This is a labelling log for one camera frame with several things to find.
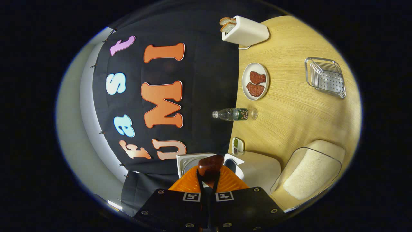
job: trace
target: plastic bottle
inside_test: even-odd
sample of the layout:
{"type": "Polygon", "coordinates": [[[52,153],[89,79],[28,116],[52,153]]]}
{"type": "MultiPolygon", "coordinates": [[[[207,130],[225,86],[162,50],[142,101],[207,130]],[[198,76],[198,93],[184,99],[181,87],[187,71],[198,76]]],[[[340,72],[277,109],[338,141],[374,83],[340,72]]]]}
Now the plastic bottle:
{"type": "Polygon", "coordinates": [[[248,110],[246,108],[225,108],[220,111],[212,112],[212,117],[220,118],[225,121],[256,119],[258,117],[258,110],[248,110]]]}

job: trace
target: dish rack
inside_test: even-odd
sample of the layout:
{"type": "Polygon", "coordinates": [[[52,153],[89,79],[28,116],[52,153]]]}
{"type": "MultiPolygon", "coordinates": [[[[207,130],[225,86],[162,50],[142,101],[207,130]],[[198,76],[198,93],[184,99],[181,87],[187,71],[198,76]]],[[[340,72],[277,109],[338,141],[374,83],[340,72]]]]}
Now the dish rack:
{"type": "Polygon", "coordinates": [[[305,60],[305,68],[306,82],[310,86],[321,92],[345,98],[345,81],[337,62],[331,59],[308,57],[305,60]]]}

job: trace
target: steak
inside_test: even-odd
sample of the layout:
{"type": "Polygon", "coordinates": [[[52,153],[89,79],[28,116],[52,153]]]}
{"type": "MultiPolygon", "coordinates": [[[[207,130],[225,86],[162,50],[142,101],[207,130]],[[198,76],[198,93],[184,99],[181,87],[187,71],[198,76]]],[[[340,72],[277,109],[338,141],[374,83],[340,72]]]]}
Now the steak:
{"type": "Polygon", "coordinates": [[[260,75],[255,71],[251,71],[250,81],[255,85],[259,85],[260,83],[266,82],[266,76],[264,74],[260,75]]]}
{"type": "Polygon", "coordinates": [[[254,97],[262,95],[263,90],[265,89],[263,85],[254,85],[251,82],[249,82],[246,88],[249,90],[249,93],[254,97]]]}

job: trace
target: plate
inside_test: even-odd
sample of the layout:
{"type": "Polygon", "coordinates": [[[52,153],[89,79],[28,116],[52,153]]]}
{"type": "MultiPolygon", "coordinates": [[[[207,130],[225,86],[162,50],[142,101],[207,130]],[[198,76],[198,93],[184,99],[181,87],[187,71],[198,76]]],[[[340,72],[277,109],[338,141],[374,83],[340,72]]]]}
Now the plate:
{"type": "Polygon", "coordinates": [[[245,96],[252,100],[255,101],[261,97],[263,97],[265,95],[265,93],[267,92],[267,89],[269,87],[269,81],[270,81],[270,77],[269,74],[266,70],[266,68],[259,64],[259,63],[250,63],[249,65],[246,66],[245,71],[243,71],[243,76],[242,76],[242,88],[243,88],[243,93],[245,94],[245,96]],[[246,86],[250,83],[250,72],[251,71],[255,71],[258,74],[264,74],[266,75],[266,82],[264,83],[260,83],[259,85],[264,86],[265,88],[263,89],[263,93],[258,96],[258,97],[254,97],[249,93],[249,90],[246,88],[246,86]]]}

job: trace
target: toast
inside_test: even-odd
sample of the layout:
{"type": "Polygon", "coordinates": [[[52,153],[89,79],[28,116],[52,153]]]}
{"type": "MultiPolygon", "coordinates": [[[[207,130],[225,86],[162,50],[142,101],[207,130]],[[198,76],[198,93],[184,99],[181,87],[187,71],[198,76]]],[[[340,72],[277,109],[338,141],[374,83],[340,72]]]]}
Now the toast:
{"type": "Polygon", "coordinates": [[[229,17],[224,17],[219,21],[219,24],[221,26],[224,26],[227,22],[232,22],[232,23],[236,24],[236,19],[232,19],[232,18],[229,18],[229,17]]]}
{"type": "Polygon", "coordinates": [[[220,31],[229,33],[235,26],[236,26],[236,24],[234,24],[232,22],[227,22],[225,25],[223,25],[223,27],[220,29],[220,31]]]}

